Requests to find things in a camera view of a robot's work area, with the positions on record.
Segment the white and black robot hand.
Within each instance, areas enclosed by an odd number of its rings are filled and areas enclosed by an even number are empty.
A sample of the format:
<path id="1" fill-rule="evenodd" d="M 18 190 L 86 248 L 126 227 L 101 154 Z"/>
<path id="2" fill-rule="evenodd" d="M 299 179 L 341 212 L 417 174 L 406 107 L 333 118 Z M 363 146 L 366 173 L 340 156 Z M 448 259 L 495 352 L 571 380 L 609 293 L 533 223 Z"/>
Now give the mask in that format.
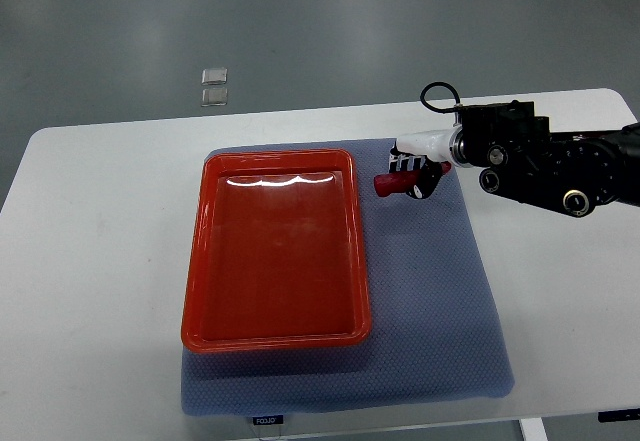
<path id="1" fill-rule="evenodd" d="M 440 179 L 456 164 L 451 151 L 456 131 L 433 130 L 399 136 L 389 152 L 389 173 L 414 173 L 401 189 L 413 199 L 431 196 Z"/>

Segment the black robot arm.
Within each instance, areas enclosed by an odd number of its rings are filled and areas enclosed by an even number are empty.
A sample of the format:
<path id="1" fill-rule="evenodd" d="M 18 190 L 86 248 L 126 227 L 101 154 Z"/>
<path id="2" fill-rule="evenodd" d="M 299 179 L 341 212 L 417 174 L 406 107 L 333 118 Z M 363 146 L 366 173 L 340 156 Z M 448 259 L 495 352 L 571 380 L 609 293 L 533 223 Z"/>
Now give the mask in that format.
<path id="1" fill-rule="evenodd" d="M 556 132 L 531 101 L 463 105 L 442 81 L 426 85 L 454 99 L 446 162 L 479 169 L 488 194 L 581 218 L 612 202 L 639 203 L 639 126 Z"/>

